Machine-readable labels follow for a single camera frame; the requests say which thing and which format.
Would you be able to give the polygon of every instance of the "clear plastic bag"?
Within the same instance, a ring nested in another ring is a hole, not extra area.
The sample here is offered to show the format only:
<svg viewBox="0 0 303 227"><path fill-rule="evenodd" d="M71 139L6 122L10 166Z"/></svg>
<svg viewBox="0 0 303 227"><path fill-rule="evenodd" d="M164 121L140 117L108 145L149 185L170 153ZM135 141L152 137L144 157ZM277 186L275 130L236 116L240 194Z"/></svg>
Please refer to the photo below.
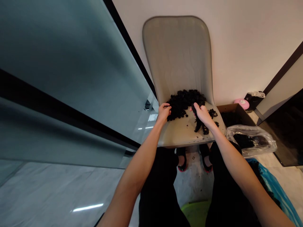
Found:
<svg viewBox="0 0 303 227"><path fill-rule="evenodd" d="M241 146L235 140L234 135L236 134L248 136L252 147L243 148L243 145ZM244 158L251 158L260 154L272 153L277 150L276 141L273 140L271 134L258 126L232 125L226 129L226 138L240 145Z"/></svg>
<svg viewBox="0 0 303 227"><path fill-rule="evenodd" d="M260 92L260 91L251 91L251 92L248 92L247 94L250 94L251 96L254 96L254 97L265 98L265 93Z"/></svg>

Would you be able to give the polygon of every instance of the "black pants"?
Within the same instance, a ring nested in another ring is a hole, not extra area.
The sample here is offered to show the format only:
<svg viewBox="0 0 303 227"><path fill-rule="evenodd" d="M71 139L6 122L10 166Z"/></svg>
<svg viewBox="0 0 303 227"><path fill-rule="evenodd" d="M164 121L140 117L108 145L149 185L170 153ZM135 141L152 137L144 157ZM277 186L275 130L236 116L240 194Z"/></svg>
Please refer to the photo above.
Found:
<svg viewBox="0 0 303 227"><path fill-rule="evenodd" d="M242 153L237 144L232 144ZM251 204L228 172L216 143L211 147L209 159L215 181L206 226L261 226ZM190 226L178 205L173 185L178 162L174 149L157 148L140 195L140 227Z"/></svg>

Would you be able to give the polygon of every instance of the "black shoe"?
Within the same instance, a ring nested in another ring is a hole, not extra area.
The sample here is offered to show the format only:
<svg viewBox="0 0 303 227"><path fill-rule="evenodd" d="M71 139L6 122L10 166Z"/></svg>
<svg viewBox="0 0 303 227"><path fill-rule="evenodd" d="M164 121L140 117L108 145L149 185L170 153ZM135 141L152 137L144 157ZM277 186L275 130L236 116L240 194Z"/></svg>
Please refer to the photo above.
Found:
<svg viewBox="0 0 303 227"><path fill-rule="evenodd" d="M212 165L207 166L205 164L205 161L204 161L204 158L206 156L209 156L209 154L210 154L210 151L209 151L209 148L208 148L207 144L206 143L205 144L200 144L199 145L199 150L200 150L200 153L201 153L201 156L202 156L203 167L204 167L204 169L207 173L210 173L212 171Z"/></svg>
<svg viewBox="0 0 303 227"><path fill-rule="evenodd" d="M177 148L177 155L184 156L184 164L182 166L178 166L180 172L184 172L187 169L187 160L186 160L186 150L185 147Z"/></svg>

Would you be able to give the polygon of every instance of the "marble floor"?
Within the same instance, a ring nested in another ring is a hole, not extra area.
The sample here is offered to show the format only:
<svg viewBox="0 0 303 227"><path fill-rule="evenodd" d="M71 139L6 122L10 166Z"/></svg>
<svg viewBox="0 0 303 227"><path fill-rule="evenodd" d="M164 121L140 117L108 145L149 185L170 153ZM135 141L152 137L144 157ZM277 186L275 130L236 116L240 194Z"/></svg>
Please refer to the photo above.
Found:
<svg viewBox="0 0 303 227"><path fill-rule="evenodd" d="M256 157L278 180L303 220L303 173L282 167L273 153ZM124 157L120 168L131 158ZM213 173L202 167L198 146L187 148L188 170L177 172L174 183L180 206L211 198ZM123 169L20 163L0 160L1 227L93 227L106 211ZM139 224L139 197L129 226Z"/></svg>

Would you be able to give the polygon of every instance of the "pink container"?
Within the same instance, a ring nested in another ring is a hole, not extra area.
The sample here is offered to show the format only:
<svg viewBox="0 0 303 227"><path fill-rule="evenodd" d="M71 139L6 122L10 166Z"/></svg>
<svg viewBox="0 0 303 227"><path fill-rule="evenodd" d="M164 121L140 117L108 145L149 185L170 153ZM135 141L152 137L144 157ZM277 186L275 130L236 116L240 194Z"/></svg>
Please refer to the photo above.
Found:
<svg viewBox="0 0 303 227"><path fill-rule="evenodd" d="M244 99L236 99L234 101L234 103L239 103L240 106L242 106L243 109L248 109L249 108L249 103L248 101L244 100Z"/></svg>

